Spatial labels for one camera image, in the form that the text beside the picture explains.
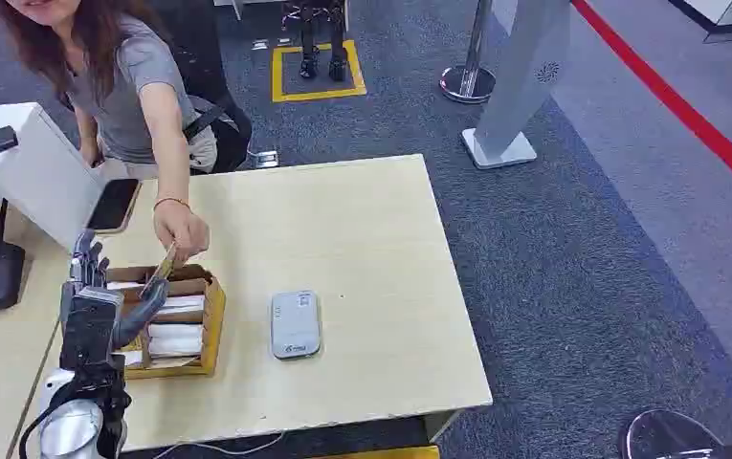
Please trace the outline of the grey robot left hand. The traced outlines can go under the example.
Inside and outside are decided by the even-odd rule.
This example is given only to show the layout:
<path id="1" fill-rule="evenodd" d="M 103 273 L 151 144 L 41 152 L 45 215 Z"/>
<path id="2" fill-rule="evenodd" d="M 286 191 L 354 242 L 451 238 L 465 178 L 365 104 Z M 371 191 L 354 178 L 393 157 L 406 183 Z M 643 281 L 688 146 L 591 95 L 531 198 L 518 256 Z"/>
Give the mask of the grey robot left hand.
<path id="1" fill-rule="evenodd" d="M 63 342 L 59 366 L 79 370 L 112 360 L 115 351 L 135 339 L 165 304 L 169 282 L 156 278 L 142 289 L 140 301 L 124 304 L 124 295 L 106 288 L 109 259 L 102 244 L 85 229 L 74 245 L 69 278 L 62 284 L 59 318 Z"/>

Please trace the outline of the person's left hand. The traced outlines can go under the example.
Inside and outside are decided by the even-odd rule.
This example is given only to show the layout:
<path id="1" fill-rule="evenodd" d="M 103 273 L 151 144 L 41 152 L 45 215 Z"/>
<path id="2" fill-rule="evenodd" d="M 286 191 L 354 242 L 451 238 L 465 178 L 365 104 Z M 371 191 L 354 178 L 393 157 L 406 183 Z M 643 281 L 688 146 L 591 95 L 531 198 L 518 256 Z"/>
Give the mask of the person's left hand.
<path id="1" fill-rule="evenodd" d="M 210 227 L 181 201 L 160 200 L 153 209 L 153 222 L 161 244 L 167 250 L 174 247 L 173 263 L 177 267 L 209 248 Z"/>

